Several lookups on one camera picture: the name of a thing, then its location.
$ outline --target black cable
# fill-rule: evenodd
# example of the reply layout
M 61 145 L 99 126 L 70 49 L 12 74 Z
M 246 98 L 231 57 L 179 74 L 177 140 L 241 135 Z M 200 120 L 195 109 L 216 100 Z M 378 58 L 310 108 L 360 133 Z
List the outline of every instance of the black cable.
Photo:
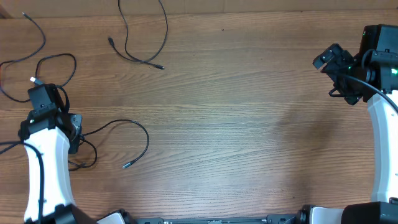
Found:
M 85 162 L 82 163 L 82 164 L 76 164 L 76 163 L 74 163 L 74 162 L 68 160 L 68 163 L 69 163 L 69 164 L 75 166 L 75 168 L 69 169 L 69 171 L 76 171 L 76 170 L 81 169 L 81 168 L 90 168 L 90 167 L 92 167 L 92 166 L 97 162 L 97 158 L 98 158 L 98 151 L 97 151 L 97 148 L 95 148 L 95 146 L 94 146 L 91 142 L 87 141 L 87 140 L 84 139 L 84 138 L 80 138 L 80 140 L 82 140 L 82 143 L 85 142 L 85 143 L 89 144 L 89 145 L 94 149 L 94 152 L 95 152 L 94 161 L 93 161 L 90 165 L 86 165 Z
M 46 39 L 45 39 L 45 35 L 44 35 L 44 32 L 43 32 L 42 28 L 40 28 L 40 26 L 39 26 L 32 18 L 30 18 L 27 14 L 25 14 L 25 13 L 22 13 L 22 14 L 23 14 L 28 20 L 30 20 L 31 22 L 33 22 L 33 24 L 35 24 L 36 27 L 39 29 L 39 31 L 42 33 L 42 35 L 43 35 L 43 44 L 42 44 L 35 52 L 31 53 L 30 55 L 28 55 L 28 56 L 26 56 L 26 57 L 23 57 L 23 58 L 20 58 L 20 59 L 15 59 L 15 60 L 8 60 L 8 61 L 5 61 L 5 62 L 0 63 L 0 91 L 1 91 L 7 98 L 9 98 L 9 99 L 12 100 L 12 101 L 15 101 L 15 102 L 18 102 L 18 103 L 27 103 L 27 102 L 29 102 L 30 100 L 17 100 L 17 99 L 15 99 L 15 98 L 13 98 L 12 96 L 10 96 L 8 93 L 6 93 L 6 92 L 3 90 L 2 82 L 1 82 L 1 66 L 2 66 L 2 65 L 7 64 L 7 63 L 21 62 L 21 61 L 23 61 L 23 60 L 25 60 L 25 59 L 28 59 L 28 58 L 32 57 L 33 55 L 37 54 L 37 52 L 39 52 L 40 50 L 42 50 L 42 48 L 43 48 L 44 45 L 45 45 Z
M 164 6 L 163 6 L 163 4 L 162 4 L 162 1 L 161 1 L 161 0 L 158 0 L 158 1 L 159 1 L 160 6 L 162 7 L 163 14 L 164 14 L 164 18 L 165 18 L 165 22 L 166 22 L 166 33 L 165 33 L 165 36 L 164 36 L 163 43 L 162 43 L 162 45 L 160 46 L 160 49 L 156 52 L 156 54 L 154 54 L 151 58 L 149 58 L 149 59 L 147 59 L 147 60 L 141 60 L 141 59 L 135 58 L 134 56 L 132 56 L 132 55 L 127 51 L 127 42 L 128 42 L 128 40 L 129 40 L 129 25 L 127 24 L 127 20 L 126 20 L 126 18 L 124 17 L 123 12 L 122 12 L 122 10 L 121 10 L 121 7 L 120 7 L 120 0 L 118 0 L 118 8 L 119 8 L 120 15 L 122 16 L 123 21 L 124 21 L 124 23 L 125 23 L 125 25 L 126 25 L 126 30 L 127 30 L 126 41 L 125 41 L 125 43 L 124 43 L 124 51 L 125 51 L 125 53 L 126 53 L 129 57 L 131 57 L 132 59 L 129 59 L 129 58 L 123 56 L 123 55 L 116 49 L 116 47 L 114 46 L 113 39 L 112 39 L 111 37 L 108 37 L 108 41 L 109 41 L 109 44 L 111 45 L 111 47 L 113 48 L 113 50 L 114 50 L 120 57 L 122 57 L 122 58 L 124 58 L 124 59 L 126 59 L 126 60 L 129 60 L 129 61 L 131 61 L 131 62 L 144 63 L 144 64 L 147 64 L 147 65 L 153 66 L 153 67 L 155 67 L 155 68 L 164 70 L 165 68 L 164 68 L 162 65 L 157 65 L 157 64 L 150 63 L 150 61 L 152 61 L 153 59 L 155 59 L 155 58 L 160 54 L 160 52 L 163 50 L 163 48 L 164 48 L 164 46 L 165 46 L 165 44 L 166 44 L 166 41 L 167 41 L 167 36 L 168 36 L 168 34 L 169 34 L 169 22 L 168 22 L 168 20 L 167 20 L 166 10 L 164 9 Z
M 65 109 L 64 109 L 62 112 L 68 113 L 68 112 L 69 112 L 69 108 L 70 108 L 68 94 L 67 94 L 67 92 L 63 89 L 62 86 L 56 85 L 56 87 L 57 87 L 58 89 L 60 89 L 60 90 L 63 92 L 63 94 L 65 94 L 65 101 L 66 101 L 66 103 L 65 103 Z
M 334 87 L 332 90 L 329 91 L 329 96 L 330 97 L 346 97 L 345 95 L 342 95 L 342 94 L 334 94 L 334 92 L 337 90 L 338 89 L 336 87 Z
M 366 58 L 368 57 L 368 55 L 369 55 L 370 53 L 375 52 L 375 51 L 376 51 L 376 50 L 374 50 L 374 49 L 369 49 L 369 50 L 367 50 L 367 51 L 365 52 L 365 54 L 363 54 L 362 60 L 361 60 L 361 68 L 362 68 L 362 69 L 365 69 L 365 60 L 366 60 Z
M 89 132 L 89 133 L 86 133 L 86 134 L 82 134 L 82 136 L 85 137 L 85 136 L 89 136 L 91 134 L 97 133 L 98 131 L 101 131 L 102 129 L 106 128 L 108 125 L 110 125 L 112 123 L 115 123 L 115 122 L 121 122 L 121 121 L 126 121 L 126 122 L 130 122 L 130 123 L 134 123 L 134 124 L 138 125 L 142 130 L 144 130 L 144 132 L 145 132 L 145 134 L 147 136 L 147 145 L 146 145 L 144 151 L 137 158 L 133 159 L 132 161 L 130 161 L 130 162 L 128 162 L 128 163 L 126 163 L 126 164 L 124 164 L 122 166 L 123 169 L 126 169 L 129 166 L 133 165 L 135 162 L 137 162 L 146 153 L 146 151 L 148 150 L 148 147 L 149 147 L 149 134 L 148 134 L 147 130 L 145 129 L 145 127 L 143 127 L 142 124 L 138 123 L 137 121 L 130 120 L 130 119 L 116 119 L 116 120 L 113 120 L 113 121 L 109 122 L 108 124 L 105 124 L 104 126 L 98 128 L 95 131 L 92 131 L 92 132 Z M 83 140 L 83 141 L 88 143 L 89 145 L 91 145 L 94 148 L 95 152 L 96 152 L 95 147 L 91 143 L 87 142 L 86 140 Z
M 386 94 L 384 94 L 382 91 L 378 90 L 376 87 L 374 87 L 374 86 L 372 86 L 372 85 L 370 85 L 370 84 L 368 84 L 368 83 L 366 83 L 366 82 L 364 82 L 364 81 L 362 81 L 362 80 L 360 80 L 358 78 L 355 78 L 355 77 L 352 77 L 352 76 L 349 76 L 349 75 L 345 75 L 345 74 L 342 74 L 342 73 L 333 73 L 333 72 L 328 72 L 328 71 L 321 71 L 321 72 L 322 73 L 326 73 L 328 75 L 336 75 L 336 76 L 339 76 L 339 77 L 347 78 L 349 80 L 352 80 L 352 81 L 355 81 L 355 82 L 358 82 L 358 83 L 364 85 L 366 88 L 369 88 L 370 90 L 376 92 L 381 97 L 383 97 L 385 100 L 387 100 L 387 102 L 391 105 L 391 107 L 398 114 L 398 106 Z
M 40 167 L 40 189 L 39 189 L 39 214 L 37 216 L 37 223 L 42 223 L 43 217 L 43 207 L 44 207 L 44 163 L 41 153 L 32 145 L 24 143 L 22 141 L 9 141 L 9 142 L 0 142 L 0 146 L 10 145 L 9 147 L 0 151 L 0 154 L 7 152 L 8 150 L 12 149 L 17 145 L 24 145 L 29 147 L 36 153 L 37 159 L 39 160 L 39 167 Z
M 37 78 L 37 75 L 38 75 L 38 73 L 39 73 L 39 68 L 40 68 L 41 64 L 42 64 L 45 60 L 48 60 L 48 59 L 50 59 L 50 58 L 55 58 L 55 57 L 61 57 L 61 56 L 69 56 L 69 57 L 73 58 L 73 61 L 75 62 L 75 66 L 74 66 L 74 68 L 73 68 L 72 74 L 69 76 L 68 80 L 67 80 L 64 84 L 62 84 L 62 85 L 60 85 L 60 86 L 61 86 L 61 87 L 64 87 L 66 84 L 68 84 L 68 82 L 73 78 L 73 76 L 74 76 L 74 74 L 75 74 L 75 71 L 76 71 L 76 67 L 77 67 L 76 58 L 75 58 L 75 56 L 74 56 L 73 54 L 70 54 L 70 53 L 51 55 L 51 56 L 47 56 L 47 57 L 44 57 L 44 58 L 40 59 L 39 62 L 37 62 L 36 72 L 35 72 L 35 78 Z

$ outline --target white plastic casing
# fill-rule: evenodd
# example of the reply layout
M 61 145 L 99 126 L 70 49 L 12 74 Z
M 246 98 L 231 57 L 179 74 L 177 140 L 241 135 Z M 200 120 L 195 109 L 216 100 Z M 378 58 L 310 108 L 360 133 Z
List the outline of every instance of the white plastic casing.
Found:
M 123 217 L 120 213 L 114 213 L 101 220 L 97 221 L 98 224 L 125 224 Z
M 310 210 L 310 224 L 340 224 L 344 209 L 313 207 Z
M 68 170 L 69 140 L 59 129 L 43 129 L 25 141 L 36 147 L 44 163 L 43 216 L 50 215 L 57 205 L 75 204 Z M 25 147 L 29 158 L 29 201 L 24 220 L 37 220 L 39 214 L 40 167 L 36 153 Z
M 388 94 L 398 104 L 398 91 Z M 374 185 L 372 202 L 398 198 L 398 114 L 380 95 L 368 101 L 374 133 Z

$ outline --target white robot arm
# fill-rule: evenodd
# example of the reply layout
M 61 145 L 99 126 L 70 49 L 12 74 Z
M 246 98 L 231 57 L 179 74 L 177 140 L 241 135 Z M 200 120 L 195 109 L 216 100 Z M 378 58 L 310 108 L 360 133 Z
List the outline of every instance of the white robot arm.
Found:
M 75 204 L 70 188 L 68 170 L 69 139 L 58 127 L 45 128 L 25 140 L 42 155 L 44 163 L 44 207 L 43 216 L 52 214 L 59 205 Z M 25 211 L 25 222 L 36 221 L 39 214 L 40 173 L 36 153 L 26 146 L 29 158 L 29 201 Z
M 398 104 L 398 91 L 388 94 Z M 372 202 L 398 198 L 398 114 L 380 95 L 368 101 L 374 133 L 374 185 Z

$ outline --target cable connector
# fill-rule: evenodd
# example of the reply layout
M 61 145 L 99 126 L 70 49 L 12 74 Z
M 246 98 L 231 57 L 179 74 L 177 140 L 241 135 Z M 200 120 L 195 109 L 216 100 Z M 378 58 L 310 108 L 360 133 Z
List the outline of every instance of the cable connector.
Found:
M 155 68 L 158 68 L 158 69 L 161 69 L 161 70 L 164 70 L 164 69 L 165 69 L 163 65 L 154 65 L 154 67 L 155 67 Z
M 28 20 L 33 22 L 32 18 L 30 18 L 30 16 L 28 16 L 26 13 L 23 12 L 22 15 L 24 15 L 26 17 L 26 19 L 28 19 Z
M 135 163 L 135 161 L 128 162 L 128 163 L 126 163 L 124 166 L 122 166 L 122 168 L 123 168 L 123 169 L 127 169 L 127 168 L 129 168 L 131 165 L 133 165 L 134 163 Z
M 31 77 L 30 78 L 31 82 L 34 82 L 36 85 L 43 85 L 44 83 L 40 80 L 38 80 L 37 78 Z
M 109 44 L 110 44 L 112 47 L 114 47 L 114 42 L 113 42 L 112 37 L 108 37 L 108 41 L 109 41 Z

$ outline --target wooden table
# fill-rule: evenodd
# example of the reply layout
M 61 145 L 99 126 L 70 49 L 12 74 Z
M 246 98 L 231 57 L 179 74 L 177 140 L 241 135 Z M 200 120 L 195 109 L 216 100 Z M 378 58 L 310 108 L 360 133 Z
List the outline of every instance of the wooden table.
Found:
M 155 52 L 162 16 L 128 17 L 129 49 Z M 397 11 L 268 12 L 173 15 L 158 70 L 118 57 L 120 17 L 36 19 L 47 44 L 2 71 L 4 89 L 27 98 L 38 60 L 72 53 L 75 76 L 65 87 L 83 132 L 112 119 L 135 119 L 87 139 L 97 165 L 70 174 L 77 205 L 94 218 L 119 208 L 134 217 L 255 217 L 295 213 L 303 204 L 339 207 L 368 202 L 373 186 L 373 131 L 365 103 L 330 98 L 332 81 L 312 60 L 338 42 L 356 54 L 363 27 L 397 25 Z M 29 55 L 41 44 L 27 19 L 0 20 L 0 60 Z M 40 78 L 63 83 L 70 58 L 44 62 Z M 1 141 L 16 140 L 30 103 L 0 95 Z M 89 159 L 89 146 L 79 156 Z M 21 223 L 29 194 L 22 147 L 0 156 L 0 220 Z

